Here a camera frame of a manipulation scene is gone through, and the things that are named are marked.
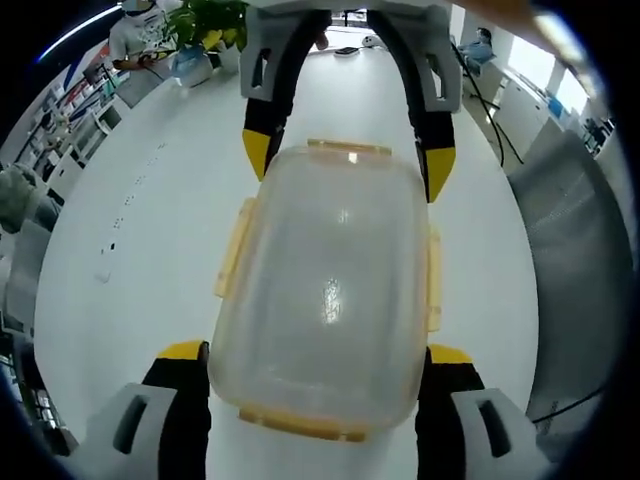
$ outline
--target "window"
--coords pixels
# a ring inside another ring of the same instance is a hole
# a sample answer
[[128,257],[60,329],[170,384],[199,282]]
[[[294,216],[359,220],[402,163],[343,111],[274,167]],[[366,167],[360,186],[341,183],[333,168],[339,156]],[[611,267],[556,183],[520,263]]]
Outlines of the window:
[[545,90],[551,78],[555,57],[549,52],[519,38],[513,38],[513,46],[508,65],[533,82],[541,90]]
[[580,115],[587,104],[588,97],[576,77],[569,70],[565,70],[556,98],[569,113],[575,109]]

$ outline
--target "white cabinet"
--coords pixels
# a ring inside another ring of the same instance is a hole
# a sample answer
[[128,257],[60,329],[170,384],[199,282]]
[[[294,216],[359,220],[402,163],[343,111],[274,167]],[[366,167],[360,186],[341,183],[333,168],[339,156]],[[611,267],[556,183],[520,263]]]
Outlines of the white cabinet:
[[509,82],[500,101],[495,121],[500,125],[520,158],[524,158],[542,127],[550,119],[545,103],[515,80]]
[[47,185],[64,200],[67,199],[82,174],[82,168],[71,156],[71,149],[62,156],[47,180]]

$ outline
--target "small object on table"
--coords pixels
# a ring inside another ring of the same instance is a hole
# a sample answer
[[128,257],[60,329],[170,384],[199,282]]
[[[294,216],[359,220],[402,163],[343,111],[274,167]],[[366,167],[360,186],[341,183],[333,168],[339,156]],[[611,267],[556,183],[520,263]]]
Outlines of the small object on table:
[[344,47],[334,52],[336,57],[351,57],[360,51],[355,47]]
[[362,46],[371,48],[371,47],[383,47],[387,48],[384,42],[377,35],[367,35],[362,39]]

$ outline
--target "green leaves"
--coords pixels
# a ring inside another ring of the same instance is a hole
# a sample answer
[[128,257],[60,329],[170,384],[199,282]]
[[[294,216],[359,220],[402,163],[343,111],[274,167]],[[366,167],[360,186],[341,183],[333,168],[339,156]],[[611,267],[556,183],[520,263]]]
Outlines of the green leaves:
[[247,4],[238,0],[186,0],[169,13],[167,34],[176,35],[177,46],[182,48],[201,43],[211,30],[235,29],[234,43],[242,50],[247,43],[246,9]]

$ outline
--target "floor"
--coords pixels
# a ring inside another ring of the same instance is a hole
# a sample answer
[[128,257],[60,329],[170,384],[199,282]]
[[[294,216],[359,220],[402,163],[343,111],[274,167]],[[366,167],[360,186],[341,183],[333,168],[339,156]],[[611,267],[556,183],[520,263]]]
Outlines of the floor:
[[[498,139],[496,137],[495,130],[491,126],[491,123],[487,120],[487,114],[484,111],[484,108],[482,108],[482,104],[480,103],[480,100],[478,98],[471,97],[467,92],[464,92],[462,96],[462,104],[467,109],[471,117],[478,124],[484,136],[487,137],[487,140],[489,141],[489,144],[493,148],[496,154],[496,157],[498,158],[498,161],[499,161],[500,146],[498,144]],[[518,167],[520,167],[521,163],[518,160],[516,153],[513,151],[513,149],[509,145],[509,142],[505,138],[505,135],[502,132],[502,130],[498,129],[498,131],[500,132],[500,140],[502,141],[502,146],[504,149],[503,169],[505,174],[509,175],[513,173]]]

